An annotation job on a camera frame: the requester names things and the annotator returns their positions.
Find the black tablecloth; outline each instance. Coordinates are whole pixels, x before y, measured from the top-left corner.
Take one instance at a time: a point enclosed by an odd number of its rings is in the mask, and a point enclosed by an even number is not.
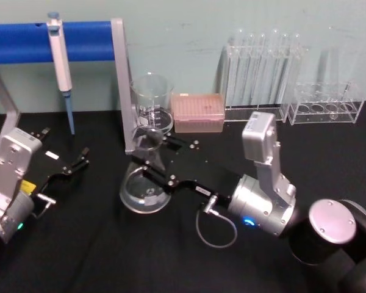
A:
[[[25,131],[52,128],[45,146],[69,161],[90,148],[89,168],[69,184],[52,187],[57,204],[39,221],[27,221],[8,244],[0,265],[0,292],[332,292],[351,264],[341,253],[325,266],[304,267],[287,241],[234,219],[237,242],[217,250],[195,231],[203,200],[187,191],[156,214],[139,215],[119,199],[129,164],[117,112],[75,113],[76,136],[61,114],[24,114]],[[256,176],[244,160],[244,123],[226,123],[221,134],[179,134],[198,139],[211,160]],[[356,123],[278,123],[282,172],[297,200],[349,198],[366,207],[366,104]],[[227,242],[230,227],[202,219],[204,234]]]

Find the pipette tip box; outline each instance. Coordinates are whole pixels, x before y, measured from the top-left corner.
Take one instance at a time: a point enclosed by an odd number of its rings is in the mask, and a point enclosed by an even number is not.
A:
[[[174,94],[171,110],[176,133],[222,132],[225,108],[220,94]]]

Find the glass beaker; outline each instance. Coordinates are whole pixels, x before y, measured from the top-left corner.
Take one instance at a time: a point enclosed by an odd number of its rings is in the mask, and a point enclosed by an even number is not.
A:
[[[135,150],[132,155],[149,161],[160,170],[165,167],[161,161],[159,148],[163,142],[163,132],[151,126],[139,126],[134,130]],[[120,197],[124,205],[139,214],[157,212],[167,205],[171,196],[143,176],[143,167],[131,163],[122,182]]]
[[[167,133],[173,126],[170,113],[172,83],[161,75],[148,73],[131,82],[137,99],[138,123],[161,129]]]

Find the pipette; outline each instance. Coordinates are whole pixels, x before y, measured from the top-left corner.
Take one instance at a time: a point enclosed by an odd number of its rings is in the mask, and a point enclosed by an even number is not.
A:
[[[72,81],[69,71],[68,54],[66,52],[63,24],[62,20],[59,19],[58,12],[49,12],[48,17],[50,18],[50,20],[46,24],[48,26],[49,41],[53,56],[54,68],[56,69],[57,83],[59,85],[59,90],[65,98],[69,127],[71,129],[72,135],[74,135],[71,100]]]

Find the yellow label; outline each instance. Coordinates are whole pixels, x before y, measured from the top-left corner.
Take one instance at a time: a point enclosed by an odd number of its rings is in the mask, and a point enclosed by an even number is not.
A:
[[[32,184],[31,182],[26,180],[22,180],[22,183],[20,184],[20,190],[27,193],[28,195],[30,195],[35,188],[36,188],[35,184]]]

